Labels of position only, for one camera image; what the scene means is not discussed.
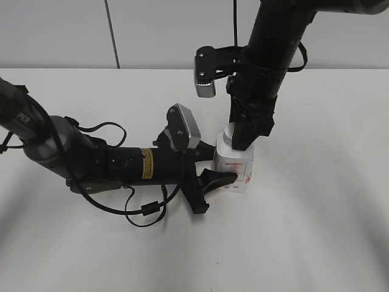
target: yellow warning label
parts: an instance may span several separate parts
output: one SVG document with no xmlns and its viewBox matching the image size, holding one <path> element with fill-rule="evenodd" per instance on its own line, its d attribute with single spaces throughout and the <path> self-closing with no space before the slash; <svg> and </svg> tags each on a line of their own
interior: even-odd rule
<svg viewBox="0 0 389 292">
<path fill-rule="evenodd" d="M 154 158 L 150 148 L 141 148 L 143 154 L 142 179 L 152 179 L 154 175 Z"/>
</svg>

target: white wall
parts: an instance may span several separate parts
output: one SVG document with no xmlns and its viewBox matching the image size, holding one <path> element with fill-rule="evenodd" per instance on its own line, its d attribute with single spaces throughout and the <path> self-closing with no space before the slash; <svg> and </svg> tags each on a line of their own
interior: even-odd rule
<svg viewBox="0 0 389 292">
<path fill-rule="evenodd" d="M 122 68 L 191 68 L 196 49 L 232 44 L 232 0 L 108 0 Z M 239 45 L 259 0 L 238 0 Z M 319 13 L 309 68 L 389 68 L 389 11 Z M 0 67 L 114 68 L 103 0 L 2 0 Z M 301 57 L 294 64 L 301 63 Z"/>
<path fill-rule="evenodd" d="M 1 0 L 0 67 L 114 68 L 101 0 Z"/>
</svg>

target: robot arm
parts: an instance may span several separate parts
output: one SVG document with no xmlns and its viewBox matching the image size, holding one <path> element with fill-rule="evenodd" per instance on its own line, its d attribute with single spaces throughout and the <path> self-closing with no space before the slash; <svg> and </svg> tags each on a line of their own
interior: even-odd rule
<svg viewBox="0 0 389 292">
<path fill-rule="evenodd" d="M 195 59 L 199 96 L 212 97 L 214 80 L 229 76 L 233 148 L 245 150 L 258 136 L 270 135 L 278 90 L 318 11 L 375 14 L 388 6 L 389 0 L 262 0 L 246 47 L 200 48 Z M 10 132 L 0 153 L 7 149 L 10 136 L 17 135 L 27 157 L 65 178 L 71 191 L 102 210 L 118 215 L 152 214 L 181 188 L 193 213 L 202 214 L 209 207 L 204 195 L 236 180 L 236 173 L 204 170 L 196 175 L 195 162 L 212 160 L 214 147 L 201 141 L 190 110 L 180 104 L 168 110 L 168 125 L 154 141 L 157 148 L 126 148 L 83 134 L 85 129 L 73 119 L 50 117 L 27 93 L 26 88 L 0 78 L 0 125 Z M 138 211 L 111 209 L 89 195 L 149 184 L 177 187 L 169 197 L 162 188 L 162 203 L 152 202 Z"/>
<path fill-rule="evenodd" d="M 128 148 L 110 146 L 103 139 L 83 134 L 88 129 L 71 118 L 49 116 L 27 93 L 23 86 L 0 78 L 0 125 L 22 140 L 29 159 L 66 179 L 71 191 L 102 210 L 117 215 L 149 215 L 158 212 L 181 189 L 193 213 L 202 214 L 209 207 L 204 195 L 236 180 L 236 173 L 208 169 L 197 176 L 195 162 L 212 160 L 214 147 L 201 141 L 192 113 L 180 104 L 168 110 L 168 125 L 154 141 L 157 148 Z M 164 202 L 152 202 L 138 211 L 111 209 L 89 196 L 153 184 L 177 187 Z"/>
<path fill-rule="evenodd" d="M 246 47 L 200 48 L 194 73 L 200 97 L 213 97 L 214 80 L 230 76 L 232 147 L 245 150 L 270 135 L 278 90 L 317 12 L 377 14 L 388 6 L 389 0 L 262 0 Z"/>
</svg>

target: white container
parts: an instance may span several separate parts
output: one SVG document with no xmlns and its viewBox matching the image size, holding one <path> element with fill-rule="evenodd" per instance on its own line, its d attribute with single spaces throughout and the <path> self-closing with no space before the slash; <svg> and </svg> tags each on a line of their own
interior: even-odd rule
<svg viewBox="0 0 389 292">
<path fill-rule="evenodd" d="M 215 155 L 213 157 L 213 170 L 216 172 L 235 172 L 238 178 L 233 184 L 224 186 L 224 190 L 243 193 L 251 179 L 254 145 L 246 151 L 232 148 L 232 135 L 235 123 L 229 123 L 223 133 L 218 134 Z"/>
</svg>

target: white tabletop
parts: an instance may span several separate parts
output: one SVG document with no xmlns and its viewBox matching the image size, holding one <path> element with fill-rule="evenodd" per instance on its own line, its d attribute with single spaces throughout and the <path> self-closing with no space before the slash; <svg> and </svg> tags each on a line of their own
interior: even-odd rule
<svg viewBox="0 0 389 292">
<path fill-rule="evenodd" d="M 217 97 L 200 99 L 188 70 L 0 76 L 83 127 L 122 124 L 128 147 L 151 146 L 177 102 L 192 110 L 208 143 L 229 116 L 225 82 Z M 0 291 L 388 291 L 389 71 L 289 74 L 275 122 L 255 142 L 247 193 L 207 195 L 205 215 L 192 215 L 179 195 L 167 220 L 146 229 L 96 209 L 9 150 L 0 156 Z M 114 143 L 121 132 L 98 135 Z M 123 208 L 127 196 L 95 198 Z M 132 207 L 156 198 L 158 187 L 138 187 Z"/>
</svg>

